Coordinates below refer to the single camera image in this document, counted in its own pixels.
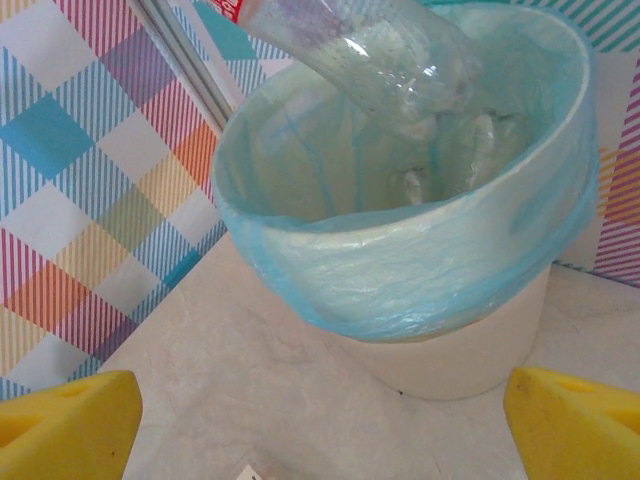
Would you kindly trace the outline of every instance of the blue plastic bag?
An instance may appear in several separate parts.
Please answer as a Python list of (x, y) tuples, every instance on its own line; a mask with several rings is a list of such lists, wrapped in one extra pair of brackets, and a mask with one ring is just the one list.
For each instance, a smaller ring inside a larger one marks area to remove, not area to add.
[(447, 177), (444, 144), (386, 135), (302, 65), (254, 93), (216, 151), (215, 195), (241, 255), (305, 321), (347, 337), (471, 323), (531, 282), (595, 214), (594, 55), (583, 34), (550, 10), (435, 10), (485, 52), (483, 82), (498, 95), (477, 101), (523, 112), (532, 126), (532, 145), (494, 180), (393, 208), (395, 173), (417, 165)]

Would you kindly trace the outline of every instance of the trash bag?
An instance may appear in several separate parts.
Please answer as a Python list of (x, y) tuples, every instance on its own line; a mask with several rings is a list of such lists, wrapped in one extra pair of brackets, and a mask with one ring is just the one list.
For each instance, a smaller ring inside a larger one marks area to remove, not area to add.
[[(385, 134), (297, 64), (238, 110), (214, 158), (216, 201), (244, 259), (302, 319), (354, 339), (440, 334), (488, 315), (596, 210), (594, 55), (584, 35), (547, 9), (434, 10), (476, 42), (487, 72), (470, 110), (443, 119), (435, 143)], [(519, 115), (530, 136), (502, 164), (458, 141), (474, 112), (488, 111)], [(490, 163), (480, 183), (474, 161)], [(407, 200), (411, 182), (419, 201)]]

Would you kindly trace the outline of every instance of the trash bin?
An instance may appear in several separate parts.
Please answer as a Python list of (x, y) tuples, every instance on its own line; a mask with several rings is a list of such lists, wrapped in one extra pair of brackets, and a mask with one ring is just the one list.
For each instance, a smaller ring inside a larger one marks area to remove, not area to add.
[(530, 146), (497, 177), (403, 206), (394, 179), (418, 171), (446, 184), (455, 141), (387, 135), (300, 64), (237, 111), (212, 176), (240, 254), (304, 321), (392, 387), (457, 398), (497, 385), (528, 355), (548, 268), (595, 214), (594, 56), (551, 10), (434, 9), (484, 52), (470, 108), (517, 111), (531, 126)]

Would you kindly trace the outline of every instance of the bin liner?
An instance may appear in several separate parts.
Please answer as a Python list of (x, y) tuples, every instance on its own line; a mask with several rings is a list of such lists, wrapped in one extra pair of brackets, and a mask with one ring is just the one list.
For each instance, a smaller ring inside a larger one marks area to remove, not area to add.
[[(241, 255), (302, 319), (354, 339), (401, 341), (482, 318), (596, 210), (594, 55), (579, 28), (548, 9), (434, 9), (483, 52), (469, 108), (519, 112), (530, 125), (529, 146), (497, 177), (443, 196), (437, 187), (461, 171), (450, 135), (403, 143), (301, 64), (245, 102), (215, 153), (216, 201)], [(393, 178), (407, 169), (436, 179), (426, 203), (397, 204)]]

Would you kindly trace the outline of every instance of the red bottle label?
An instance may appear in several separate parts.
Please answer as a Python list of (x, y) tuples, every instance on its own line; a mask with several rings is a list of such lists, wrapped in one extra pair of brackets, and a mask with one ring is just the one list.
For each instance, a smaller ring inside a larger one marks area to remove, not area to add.
[(240, 9), (244, 0), (208, 0), (209, 5), (223, 17), (238, 23)]

